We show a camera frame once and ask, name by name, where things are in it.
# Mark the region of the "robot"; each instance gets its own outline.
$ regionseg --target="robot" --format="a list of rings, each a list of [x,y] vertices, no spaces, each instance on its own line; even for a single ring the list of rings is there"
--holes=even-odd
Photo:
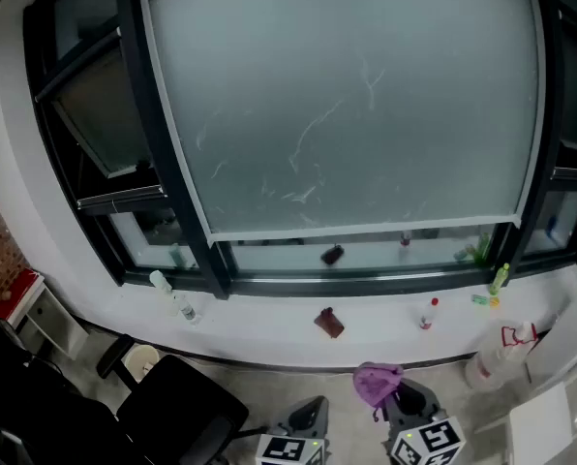
[[[383,417],[390,424],[384,445],[394,464],[448,465],[465,445],[458,420],[430,389],[409,379],[385,398]]]
[[[257,465],[325,465],[329,401],[317,396],[289,408],[258,442]],[[384,443],[394,465],[449,465],[465,445],[459,422],[440,407],[435,394],[404,379],[385,398],[389,422]]]
[[[325,465],[328,412],[329,401],[324,396],[290,407],[260,436],[257,465]]]

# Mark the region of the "window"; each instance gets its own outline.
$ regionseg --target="window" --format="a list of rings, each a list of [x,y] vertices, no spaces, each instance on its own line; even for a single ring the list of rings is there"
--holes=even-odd
[[[56,58],[61,59],[77,44],[116,16],[116,0],[56,0],[54,39]]]
[[[172,210],[115,213],[109,218],[137,266],[197,269]]]
[[[432,228],[263,241],[233,241],[235,265],[244,273],[320,275],[349,271],[416,270],[426,265],[488,261],[494,226]]]
[[[535,22],[531,0],[477,1],[148,0],[165,114],[210,236],[514,222]]]
[[[564,250],[576,224],[577,192],[547,193],[525,254]]]
[[[27,11],[25,36],[33,23],[49,16],[54,22],[53,42],[31,47],[26,40],[46,148],[78,221],[116,281],[148,283],[159,268],[177,286],[208,291],[196,257],[202,254],[210,268],[206,244],[190,243],[192,233],[182,231],[185,221],[156,173],[116,14],[116,0],[38,0]]]
[[[24,26],[118,282],[371,295],[577,262],[577,0],[38,0]]]
[[[105,177],[150,166],[149,151],[118,48],[69,80],[54,96],[52,104]]]

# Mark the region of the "white windowsill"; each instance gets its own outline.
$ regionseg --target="white windowsill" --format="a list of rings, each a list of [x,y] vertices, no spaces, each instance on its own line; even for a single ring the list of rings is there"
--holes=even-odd
[[[200,355],[293,367],[354,367],[368,360],[413,363],[475,351],[494,320],[529,320],[538,331],[551,326],[577,293],[577,267],[512,281],[501,307],[471,302],[484,286],[424,294],[332,298],[271,298],[187,293],[203,314],[196,327],[171,317],[169,304],[152,288],[125,285],[102,311],[87,318],[148,342]],[[421,309],[433,297],[440,313],[428,331],[418,327]],[[346,329],[330,339],[314,323],[331,306]]]

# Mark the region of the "plastic bottle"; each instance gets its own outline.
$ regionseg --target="plastic bottle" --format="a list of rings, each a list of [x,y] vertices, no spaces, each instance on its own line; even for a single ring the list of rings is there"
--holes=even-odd
[[[187,299],[185,299],[183,293],[177,293],[174,296],[174,300],[176,301],[176,304],[179,305],[179,310],[188,321],[192,321],[196,317],[194,307]]]
[[[504,345],[505,336],[501,335],[501,329],[486,339],[465,367],[467,382],[475,390],[486,392],[500,388],[514,375],[535,344],[533,325],[530,322],[523,322],[514,329],[514,344]]]
[[[149,279],[153,286],[170,298],[173,306],[173,310],[171,311],[172,315],[177,315],[180,311],[188,321],[193,322],[195,320],[196,312],[190,302],[185,298],[183,293],[175,293],[172,290],[172,286],[168,283],[162,272],[154,270],[149,275]]]
[[[439,300],[437,298],[431,299],[431,302],[424,310],[422,317],[420,318],[420,328],[427,330],[431,328],[433,324],[433,319],[437,315],[437,305],[439,304]]]
[[[411,231],[401,231],[401,245],[409,246],[412,235],[413,233]]]
[[[502,267],[500,267],[500,270],[498,270],[498,273],[496,274],[495,279],[493,279],[493,283],[491,283],[491,286],[489,286],[489,293],[492,296],[495,296],[500,292],[501,285],[508,278],[508,269],[509,268],[510,268],[510,265],[508,263],[505,263]]]

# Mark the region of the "spray bottle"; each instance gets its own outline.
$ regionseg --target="spray bottle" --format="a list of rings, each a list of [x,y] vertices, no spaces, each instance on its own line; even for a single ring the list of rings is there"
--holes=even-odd
[[[195,323],[196,312],[194,311],[194,308],[190,302],[185,298],[183,293],[176,293],[172,290],[172,286],[168,283],[162,272],[159,270],[154,270],[149,275],[149,279],[151,280],[153,286],[162,292],[163,295],[170,298],[170,301],[175,307],[175,312],[173,315],[176,315],[176,312],[180,311],[191,324],[197,324]]]
[[[470,387],[478,391],[500,388],[525,361],[537,341],[530,322],[492,331],[465,367]]]

